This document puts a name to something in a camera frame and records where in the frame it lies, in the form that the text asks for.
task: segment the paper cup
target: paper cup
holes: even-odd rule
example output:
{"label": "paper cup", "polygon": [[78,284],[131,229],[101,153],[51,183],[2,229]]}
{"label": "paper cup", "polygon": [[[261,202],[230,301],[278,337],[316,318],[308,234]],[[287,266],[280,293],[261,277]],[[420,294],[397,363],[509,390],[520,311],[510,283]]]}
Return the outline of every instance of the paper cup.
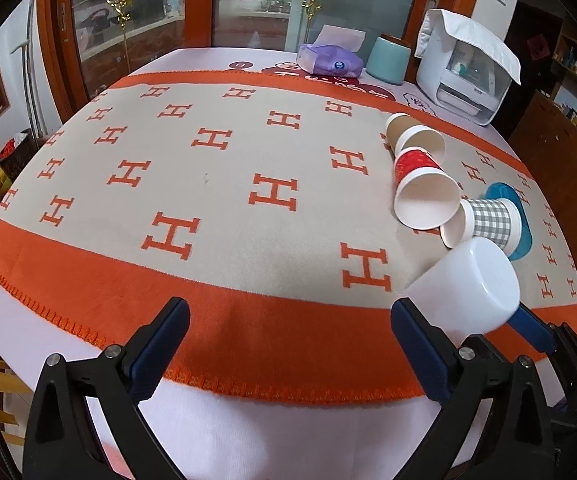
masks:
{"label": "paper cup", "polygon": [[518,309],[520,284],[504,252],[487,238],[470,238],[402,293],[428,322],[459,346],[471,334],[501,327]]}
{"label": "paper cup", "polygon": [[429,152],[405,148],[395,158],[395,215],[407,227],[434,229],[459,208],[457,182],[444,173]]}
{"label": "paper cup", "polygon": [[438,164],[441,164],[444,161],[444,137],[437,130],[429,128],[424,124],[411,126],[397,139],[393,154],[397,156],[397,154],[402,150],[415,146],[429,152],[433,160]]}
{"label": "paper cup", "polygon": [[449,249],[476,236],[489,238],[510,256],[520,243],[521,229],[520,212],[510,200],[462,199],[453,218],[440,227],[440,235]]}
{"label": "paper cup", "polygon": [[387,129],[385,132],[385,136],[387,136],[387,140],[389,141],[389,145],[391,146],[391,150],[395,153],[395,145],[397,143],[397,139],[400,138],[408,128],[412,126],[424,126],[420,121],[417,119],[413,119],[409,114],[405,113],[398,113],[393,114],[387,119]]}

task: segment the blue lid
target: blue lid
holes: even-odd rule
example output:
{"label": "blue lid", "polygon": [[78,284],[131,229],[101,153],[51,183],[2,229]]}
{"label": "blue lid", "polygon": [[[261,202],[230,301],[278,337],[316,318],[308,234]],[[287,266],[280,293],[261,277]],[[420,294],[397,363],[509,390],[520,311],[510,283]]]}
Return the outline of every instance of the blue lid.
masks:
{"label": "blue lid", "polygon": [[533,246],[533,236],[531,235],[531,229],[529,228],[529,221],[527,220],[526,213],[522,206],[522,201],[517,192],[508,184],[504,182],[495,182],[491,184],[486,190],[484,198],[489,200],[496,200],[498,198],[507,198],[513,202],[518,211],[520,212],[522,233],[520,235],[520,243],[518,243],[517,248],[513,251],[513,254],[509,256],[509,260],[519,260],[526,256],[526,254],[531,250]]}

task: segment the gingham pattern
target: gingham pattern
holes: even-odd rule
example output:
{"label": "gingham pattern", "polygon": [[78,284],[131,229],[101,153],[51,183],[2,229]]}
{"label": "gingham pattern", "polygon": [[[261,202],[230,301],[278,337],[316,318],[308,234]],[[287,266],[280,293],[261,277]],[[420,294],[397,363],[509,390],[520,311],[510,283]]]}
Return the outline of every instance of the gingham pattern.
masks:
{"label": "gingham pattern", "polygon": [[489,238],[502,250],[511,237],[511,216],[499,200],[469,200],[475,216],[473,236]]}

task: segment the red sticker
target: red sticker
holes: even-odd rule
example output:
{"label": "red sticker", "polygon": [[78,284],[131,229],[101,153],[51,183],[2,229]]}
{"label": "red sticker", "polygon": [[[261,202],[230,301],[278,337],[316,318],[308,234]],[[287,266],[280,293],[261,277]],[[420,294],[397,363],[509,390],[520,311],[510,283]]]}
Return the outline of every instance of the red sticker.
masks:
{"label": "red sticker", "polygon": [[395,182],[402,182],[402,179],[418,168],[437,168],[440,166],[431,158],[431,156],[422,150],[411,150],[401,155],[395,163]]}

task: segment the teal plastic object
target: teal plastic object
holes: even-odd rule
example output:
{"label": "teal plastic object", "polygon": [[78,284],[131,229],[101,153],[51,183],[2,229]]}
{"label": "teal plastic object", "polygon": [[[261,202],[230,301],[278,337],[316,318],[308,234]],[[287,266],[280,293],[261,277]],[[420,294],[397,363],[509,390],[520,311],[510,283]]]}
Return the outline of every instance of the teal plastic object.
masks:
{"label": "teal plastic object", "polygon": [[367,72],[380,81],[402,84],[410,57],[411,49],[407,46],[377,38],[367,62]]}
{"label": "teal plastic object", "polygon": [[520,235],[520,243],[517,248],[513,251],[513,254],[509,256],[509,260],[519,260],[527,255],[533,246],[533,235],[531,235],[531,229],[529,228],[529,221],[527,220],[526,213],[522,207],[522,201],[517,192],[508,184],[504,182],[496,182],[491,184],[486,190],[484,198],[489,200],[495,200],[498,198],[507,198],[513,202],[520,212],[520,218],[522,222],[522,234]]}

